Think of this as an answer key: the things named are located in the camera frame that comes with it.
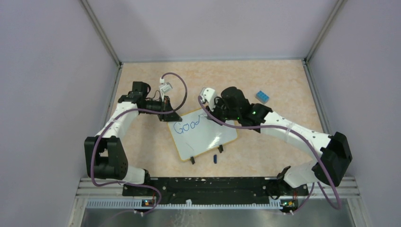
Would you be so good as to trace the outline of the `yellow framed whiteboard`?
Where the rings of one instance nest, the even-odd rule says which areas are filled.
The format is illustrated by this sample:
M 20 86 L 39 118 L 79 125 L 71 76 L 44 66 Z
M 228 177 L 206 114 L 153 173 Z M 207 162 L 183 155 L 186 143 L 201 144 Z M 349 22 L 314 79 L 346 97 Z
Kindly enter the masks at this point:
M 167 123 L 181 161 L 193 162 L 195 157 L 238 138 L 237 129 L 207 119 L 201 108 L 181 116 L 181 119 L 181 122 Z

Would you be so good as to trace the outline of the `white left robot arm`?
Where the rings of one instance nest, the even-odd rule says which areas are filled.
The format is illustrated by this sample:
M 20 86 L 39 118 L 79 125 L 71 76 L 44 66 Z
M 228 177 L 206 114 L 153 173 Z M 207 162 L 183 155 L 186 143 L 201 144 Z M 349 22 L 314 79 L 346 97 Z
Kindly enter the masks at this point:
M 170 83 L 163 82 L 159 86 L 159 99 L 150 99 L 149 84 L 134 81 L 131 91 L 122 95 L 116 109 L 103 129 L 93 137 L 84 141 L 87 174 L 94 185 L 96 179 L 112 180 L 114 183 L 133 184 L 139 195 L 150 193 L 152 183 L 146 179 L 147 171 L 129 164 L 122 139 L 131 123 L 140 114 L 155 114 L 161 122 L 181 122 L 166 92 L 172 90 Z

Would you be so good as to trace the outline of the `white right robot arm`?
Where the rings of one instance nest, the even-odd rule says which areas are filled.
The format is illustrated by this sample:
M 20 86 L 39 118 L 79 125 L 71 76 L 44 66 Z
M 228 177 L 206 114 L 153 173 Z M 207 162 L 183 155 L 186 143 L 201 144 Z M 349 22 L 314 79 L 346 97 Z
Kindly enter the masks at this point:
M 296 124 L 266 105 L 250 103 L 242 90 L 228 87 L 218 96 L 206 88 L 200 95 L 207 104 L 209 119 L 220 125 L 237 121 L 240 129 L 254 130 L 273 136 L 307 153 L 312 160 L 298 166 L 289 166 L 278 175 L 277 188 L 281 194 L 290 195 L 297 187 L 321 182 L 329 186 L 340 185 L 352 161 L 347 137 L 316 132 Z

